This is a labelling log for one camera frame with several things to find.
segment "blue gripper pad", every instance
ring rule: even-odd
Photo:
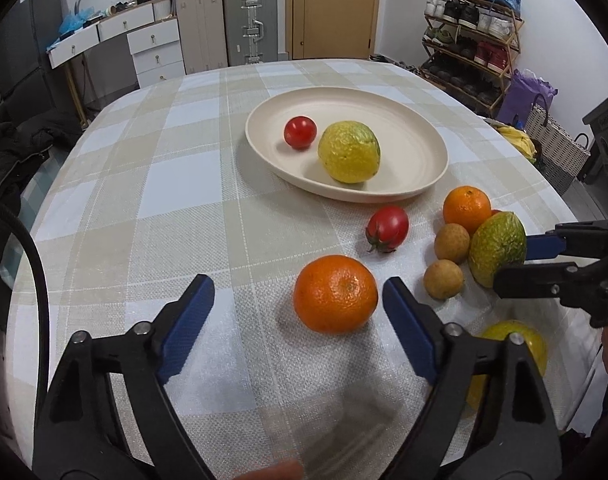
[[[181,372],[188,354],[195,344],[201,328],[215,303],[215,284],[205,276],[201,283],[189,285],[178,300],[185,303],[183,312],[171,328],[162,344],[162,365],[157,370],[157,378],[163,385],[173,375]]]
[[[437,363],[433,342],[390,280],[384,283],[382,303],[415,374],[430,385],[435,384]]]
[[[566,250],[566,240],[555,235],[526,237],[527,260],[552,260]]]

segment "suitcase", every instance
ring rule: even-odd
[[[277,0],[224,0],[230,66],[277,61]]]
[[[222,0],[177,0],[186,74],[228,66]]]

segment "oval plate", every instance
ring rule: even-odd
[[[284,141],[284,126],[299,115],[317,124],[315,142],[303,151]],[[326,127],[348,120],[373,130],[381,149],[379,171],[361,184],[332,179],[317,156]],[[345,202],[392,202],[412,197],[435,184],[449,165],[446,144],[420,114],[387,97],[351,88],[302,88],[271,97],[248,116],[246,139],[287,182]]]

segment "red sneaker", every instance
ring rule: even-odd
[[[490,68],[493,72],[497,72],[501,74],[506,70],[506,65],[508,65],[508,52],[506,49],[501,46],[493,45],[493,51],[490,59],[488,60],[488,68]]]
[[[475,62],[482,66],[488,65],[488,60],[491,59],[494,48],[495,47],[493,47],[493,45],[490,43],[480,41],[478,43],[478,49],[475,52]]]

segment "black jacket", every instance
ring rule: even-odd
[[[57,110],[35,116],[17,128],[0,124],[0,201],[18,215],[20,195],[55,145],[70,151],[82,135],[79,121]],[[0,222],[0,261],[10,235]],[[5,329],[10,307],[10,288],[0,276],[0,328]]]

